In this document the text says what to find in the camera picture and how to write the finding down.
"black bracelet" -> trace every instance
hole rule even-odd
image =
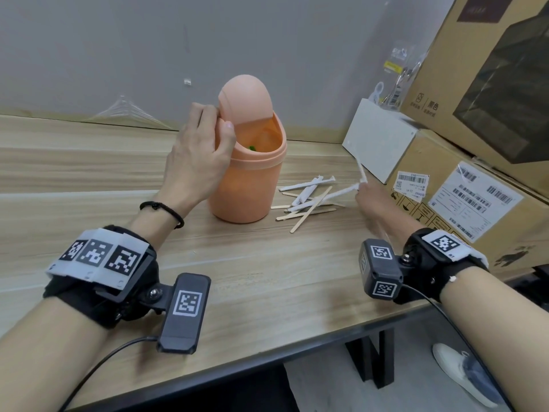
[[[178,224],[175,226],[174,229],[182,228],[185,225],[185,221],[183,221],[183,218],[181,217],[181,215],[177,214],[172,208],[168,207],[167,205],[164,205],[162,202],[155,202],[155,201],[143,202],[139,206],[139,209],[142,210],[145,207],[151,207],[153,210],[157,210],[158,208],[162,208],[164,211],[169,213],[178,222]]]

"shoe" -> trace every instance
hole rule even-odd
[[[453,381],[469,392],[477,401],[488,408],[495,408],[497,403],[492,402],[486,396],[479,392],[467,378],[463,370],[463,361],[469,354],[466,352],[458,353],[453,348],[446,344],[434,344],[432,347],[433,355],[436,362],[439,364],[443,372],[446,373]]]

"person's left hand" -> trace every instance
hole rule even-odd
[[[215,149],[216,125],[220,144]],[[164,182],[155,200],[185,217],[217,188],[236,143],[231,122],[217,117],[213,105],[193,103],[166,160]]]

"wrist-mounted device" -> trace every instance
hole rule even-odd
[[[401,256],[387,241],[369,238],[361,245],[359,264],[364,291],[397,304],[421,298],[408,287],[440,302],[440,292],[460,271],[470,266],[488,270],[486,256],[457,236],[432,228],[412,234]]]
[[[156,252],[126,228],[84,231],[46,270],[51,277],[44,298],[58,297],[105,328],[131,321],[151,309],[166,312],[157,350],[196,351],[211,280],[182,273],[175,284],[161,284]]]

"wooden tabletop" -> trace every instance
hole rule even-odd
[[[48,264],[82,230],[124,225],[159,188],[175,133],[133,127],[0,116],[0,334],[41,298]],[[360,178],[337,144],[289,142],[280,185],[334,175],[333,190]],[[293,198],[276,193],[274,205]],[[106,362],[72,406],[268,352],[412,309],[367,297],[358,268],[360,243],[374,237],[353,194],[346,208],[247,225],[213,217],[205,203],[159,252],[160,279],[182,272],[211,277],[198,350],[190,356],[131,346]],[[122,322],[98,360],[130,339],[154,334],[161,316]]]

